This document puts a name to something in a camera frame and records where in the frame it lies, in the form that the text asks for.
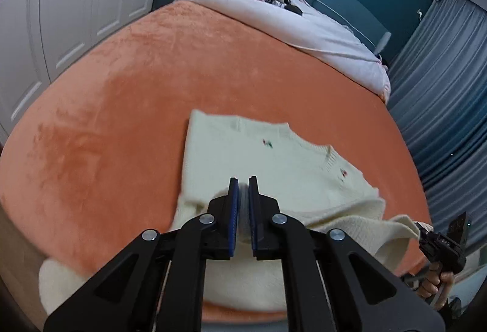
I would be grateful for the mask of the right hand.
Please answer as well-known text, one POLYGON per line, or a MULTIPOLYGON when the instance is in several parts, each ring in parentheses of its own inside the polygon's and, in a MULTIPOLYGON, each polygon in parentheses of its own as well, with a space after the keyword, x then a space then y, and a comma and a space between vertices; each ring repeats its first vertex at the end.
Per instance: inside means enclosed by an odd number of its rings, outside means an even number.
POLYGON ((453 273, 443 272, 440 263, 431 263, 425 274, 424 280, 416 291, 416 295, 423 300, 430 297, 437 299, 434 309, 439 311, 447 303, 448 295, 454 287, 455 276, 453 273))

